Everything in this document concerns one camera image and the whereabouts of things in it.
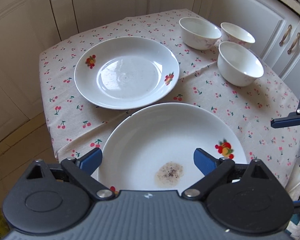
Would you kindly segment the white plate with stain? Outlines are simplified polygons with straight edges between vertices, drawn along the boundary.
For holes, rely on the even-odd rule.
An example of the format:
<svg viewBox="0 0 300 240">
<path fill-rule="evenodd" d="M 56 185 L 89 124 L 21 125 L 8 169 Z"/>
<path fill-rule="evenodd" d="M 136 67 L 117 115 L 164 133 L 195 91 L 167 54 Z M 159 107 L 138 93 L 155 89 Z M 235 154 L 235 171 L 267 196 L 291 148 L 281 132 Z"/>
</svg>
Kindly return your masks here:
<svg viewBox="0 0 300 240">
<path fill-rule="evenodd" d="M 201 148 L 246 163 L 234 132 L 216 115 L 185 103 L 160 103 L 119 124 L 106 141 L 97 180 L 114 191 L 184 191 L 203 178 L 194 164 Z"/>
</svg>

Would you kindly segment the white bowl front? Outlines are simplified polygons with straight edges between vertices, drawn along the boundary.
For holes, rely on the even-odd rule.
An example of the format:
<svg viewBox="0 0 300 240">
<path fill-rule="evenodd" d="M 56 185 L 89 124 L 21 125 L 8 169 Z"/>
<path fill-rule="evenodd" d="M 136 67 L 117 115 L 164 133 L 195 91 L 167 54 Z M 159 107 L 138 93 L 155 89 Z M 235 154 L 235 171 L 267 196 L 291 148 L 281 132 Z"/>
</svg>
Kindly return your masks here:
<svg viewBox="0 0 300 240">
<path fill-rule="evenodd" d="M 242 45 L 224 41 L 219 44 L 218 51 L 218 70 L 229 83 L 245 87 L 264 75 L 259 59 Z"/>
</svg>

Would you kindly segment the white bowl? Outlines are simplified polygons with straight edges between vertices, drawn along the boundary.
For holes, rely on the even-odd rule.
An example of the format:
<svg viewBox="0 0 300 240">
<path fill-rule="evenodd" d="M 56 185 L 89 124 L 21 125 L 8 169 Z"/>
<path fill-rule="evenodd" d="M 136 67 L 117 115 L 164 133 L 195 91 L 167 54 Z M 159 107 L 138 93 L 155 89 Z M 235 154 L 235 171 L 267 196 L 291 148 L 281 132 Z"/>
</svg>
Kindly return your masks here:
<svg viewBox="0 0 300 240">
<path fill-rule="evenodd" d="M 242 45 L 224 41 L 219 44 L 218 51 L 218 70 L 229 83 L 245 87 L 264 75 L 259 59 Z"/>
<path fill-rule="evenodd" d="M 221 31 L 205 19 L 183 17 L 179 20 L 181 39 L 196 50 L 208 50 L 221 38 Z"/>
<path fill-rule="evenodd" d="M 228 22 L 221 23 L 222 41 L 234 42 L 249 49 L 255 42 L 255 38 L 243 28 Z"/>
</svg>

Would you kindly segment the white kitchen cabinets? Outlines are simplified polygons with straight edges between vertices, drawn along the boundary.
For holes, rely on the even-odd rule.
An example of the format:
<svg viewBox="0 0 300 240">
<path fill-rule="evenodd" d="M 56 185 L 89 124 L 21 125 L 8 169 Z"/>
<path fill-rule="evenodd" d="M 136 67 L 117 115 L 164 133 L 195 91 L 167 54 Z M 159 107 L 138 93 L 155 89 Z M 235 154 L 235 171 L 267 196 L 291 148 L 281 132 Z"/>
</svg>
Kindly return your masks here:
<svg viewBox="0 0 300 240">
<path fill-rule="evenodd" d="M 0 141 L 44 112 L 56 157 L 99 146 L 105 131 L 80 128 L 83 102 L 73 81 L 88 41 L 106 40 L 130 23 L 141 35 L 153 19 L 148 0 L 83 0 L 77 27 L 71 0 L 0 0 Z"/>
</svg>

